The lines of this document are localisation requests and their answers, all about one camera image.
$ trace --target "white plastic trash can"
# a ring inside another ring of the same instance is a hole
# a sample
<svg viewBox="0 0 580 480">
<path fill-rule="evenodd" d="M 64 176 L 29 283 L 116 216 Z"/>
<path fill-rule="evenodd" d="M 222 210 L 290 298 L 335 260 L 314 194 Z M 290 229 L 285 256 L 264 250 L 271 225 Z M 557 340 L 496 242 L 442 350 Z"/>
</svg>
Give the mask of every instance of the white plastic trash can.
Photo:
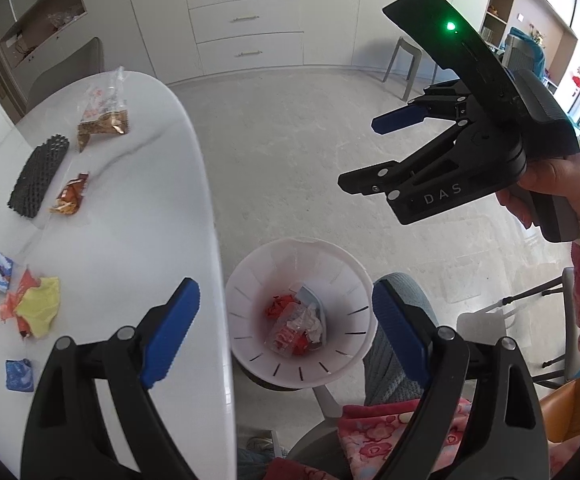
<svg viewBox="0 0 580 480">
<path fill-rule="evenodd" d="M 271 325 L 264 311 L 274 296 L 307 286 L 321 301 L 323 348 L 284 358 L 265 346 Z M 365 354 L 376 333 L 372 280 L 342 248 L 315 238 L 283 238 L 251 252 L 225 292 L 232 352 L 241 365 L 282 388 L 312 388 L 341 378 Z"/>
</svg>

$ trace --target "yellow paper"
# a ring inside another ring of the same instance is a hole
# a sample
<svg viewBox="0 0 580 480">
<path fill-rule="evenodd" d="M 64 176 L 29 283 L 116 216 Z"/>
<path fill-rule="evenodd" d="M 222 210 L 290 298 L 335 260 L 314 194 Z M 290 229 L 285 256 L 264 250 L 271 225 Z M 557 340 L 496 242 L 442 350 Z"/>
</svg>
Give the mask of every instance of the yellow paper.
<svg viewBox="0 0 580 480">
<path fill-rule="evenodd" d="M 41 285 L 29 288 L 14 310 L 30 325 L 34 337 L 50 331 L 50 323 L 59 310 L 59 278 L 41 278 Z"/>
</svg>

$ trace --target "person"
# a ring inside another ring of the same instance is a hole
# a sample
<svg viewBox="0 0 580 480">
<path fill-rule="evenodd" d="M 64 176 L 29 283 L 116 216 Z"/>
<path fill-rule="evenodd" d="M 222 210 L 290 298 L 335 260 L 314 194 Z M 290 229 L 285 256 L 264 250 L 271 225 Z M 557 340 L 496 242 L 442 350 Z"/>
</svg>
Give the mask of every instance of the person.
<svg viewBox="0 0 580 480">
<path fill-rule="evenodd" d="M 541 160 L 528 164 L 518 184 L 529 191 L 564 196 L 580 222 L 580 153 L 566 159 Z M 499 203 L 521 221 L 526 229 L 532 225 L 529 208 L 507 189 L 496 194 Z M 580 238 L 572 244 L 574 264 L 574 303 L 580 327 Z M 387 279 L 406 303 L 425 310 L 430 319 L 436 316 L 419 285 L 407 274 L 393 273 Z M 248 448 L 237 450 L 239 480 L 369 480 L 380 468 L 403 434 L 411 412 L 416 409 L 422 390 L 408 380 L 394 355 L 387 337 L 379 327 L 372 347 L 363 359 L 365 367 L 364 406 L 346 406 L 339 422 L 339 432 L 318 439 L 301 452 L 295 461 L 275 458 L 271 444 L 251 440 Z M 454 459 L 469 403 L 462 402 L 442 449 L 435 469 Z M 551 473 L 556 474 L 580 446 L 580 436 L 557 446 L 550 446 Z"/>
</svg>

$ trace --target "human hand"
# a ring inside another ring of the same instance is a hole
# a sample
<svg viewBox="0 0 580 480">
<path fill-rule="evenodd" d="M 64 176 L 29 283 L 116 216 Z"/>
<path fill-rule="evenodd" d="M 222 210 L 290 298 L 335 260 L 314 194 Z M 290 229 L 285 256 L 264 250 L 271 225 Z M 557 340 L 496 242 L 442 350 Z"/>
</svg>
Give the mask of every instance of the human hand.
<svg viewBox="0 0 580 480">
<path fill-rule="evenodd" d="M 580 153 L 566 159 L 529 162 L 518 185 L 528 191 L 566 197 L 580 222 Z M 532 214 L 520 198 L 511 195 L 508 189 L 497 191 L 496 197 L 526 229 L 530 228 Z"/>
</svg>

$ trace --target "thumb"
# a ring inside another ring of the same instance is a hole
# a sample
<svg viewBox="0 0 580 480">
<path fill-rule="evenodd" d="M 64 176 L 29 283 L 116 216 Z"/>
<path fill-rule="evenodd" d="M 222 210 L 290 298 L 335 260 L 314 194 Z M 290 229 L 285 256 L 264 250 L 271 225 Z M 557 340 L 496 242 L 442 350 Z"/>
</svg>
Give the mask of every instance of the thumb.
<svg viewBox="0 0 580 480">
<path fill-rule="evenodd" d="M 580 168 L 573 161 L 560 158 L 530 162 L 518 184 L 537 193 L 576 196 L 580 192 Z"/>
</svg>

